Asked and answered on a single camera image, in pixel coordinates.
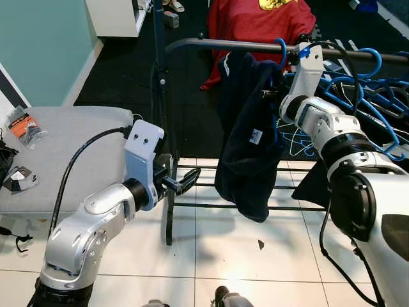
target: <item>gray wall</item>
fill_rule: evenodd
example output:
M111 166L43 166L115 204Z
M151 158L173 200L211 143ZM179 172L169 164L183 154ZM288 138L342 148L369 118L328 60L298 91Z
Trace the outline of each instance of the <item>gray wall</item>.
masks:
M84 0L1 0L0 63L32 106L60 106L98 38Z

